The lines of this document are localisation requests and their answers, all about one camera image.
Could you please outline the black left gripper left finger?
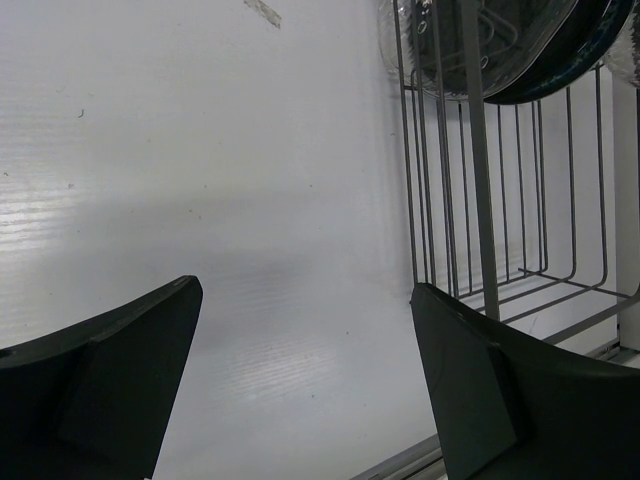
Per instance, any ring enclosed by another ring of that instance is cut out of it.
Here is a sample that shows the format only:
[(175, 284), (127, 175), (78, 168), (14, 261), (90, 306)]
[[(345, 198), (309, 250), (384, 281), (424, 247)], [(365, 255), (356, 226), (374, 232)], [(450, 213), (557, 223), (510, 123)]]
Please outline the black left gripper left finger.
[(202, 300), (182, 276), (2, 349), (2, 478), (152, 478)]

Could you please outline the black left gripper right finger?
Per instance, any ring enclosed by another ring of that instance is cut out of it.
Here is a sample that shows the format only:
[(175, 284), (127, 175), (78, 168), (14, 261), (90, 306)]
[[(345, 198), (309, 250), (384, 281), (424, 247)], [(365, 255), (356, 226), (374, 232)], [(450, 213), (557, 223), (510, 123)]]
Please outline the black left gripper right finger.
[(635, 479), (639, 373), (417, 284), (411, 310), (452, 479)]

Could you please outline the smoky grey glass plate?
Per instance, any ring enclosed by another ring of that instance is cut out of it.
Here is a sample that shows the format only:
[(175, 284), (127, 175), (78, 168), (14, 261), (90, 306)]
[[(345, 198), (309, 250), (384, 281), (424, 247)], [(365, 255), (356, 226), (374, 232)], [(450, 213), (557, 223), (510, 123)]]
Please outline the smoky grey glass plate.
[(609, 1), (599, 32), (599, 62), (615, 78), (638, 90), (639, 2)]

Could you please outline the black glossy round plate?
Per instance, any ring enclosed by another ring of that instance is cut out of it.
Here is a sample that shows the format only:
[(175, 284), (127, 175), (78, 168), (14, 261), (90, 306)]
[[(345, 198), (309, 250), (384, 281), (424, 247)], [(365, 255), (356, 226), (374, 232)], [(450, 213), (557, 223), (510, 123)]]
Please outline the black glossy round plate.
[(498, 54), (507, 48), (507, 38), (515, 37), (515, 29), (505, 20), (489, 12), (490, 1), (479, 1), (477, 7), (478, 40), (482, 74), (483, 97), (495, 88), (504, 87), (508, 81), (502, 78), (502, 69), (497, 66)]

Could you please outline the blue floral ceramic plate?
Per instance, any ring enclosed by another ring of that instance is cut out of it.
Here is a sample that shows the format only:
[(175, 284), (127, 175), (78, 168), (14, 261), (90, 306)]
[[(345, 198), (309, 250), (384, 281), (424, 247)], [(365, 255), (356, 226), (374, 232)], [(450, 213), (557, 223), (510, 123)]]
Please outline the blue floral ceramic plate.
[(543, 99), (584, 75), (622, 32), (632, 1), (490, 1), (489, 12), (515, 29), (497, 66), (504, 87), (487, 93), (494, 105)]

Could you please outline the clear textured glass plate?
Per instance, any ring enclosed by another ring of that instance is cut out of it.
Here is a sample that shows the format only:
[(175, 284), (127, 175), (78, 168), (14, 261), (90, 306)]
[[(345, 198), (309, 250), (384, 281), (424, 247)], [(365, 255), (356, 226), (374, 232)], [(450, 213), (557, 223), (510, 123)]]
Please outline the clear textured glass plate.
[(448, 101), (468, 99), (459, 1), (382, 1), (377, 22), (390, 75), (421, 82), (433, 97), (442, 89)]

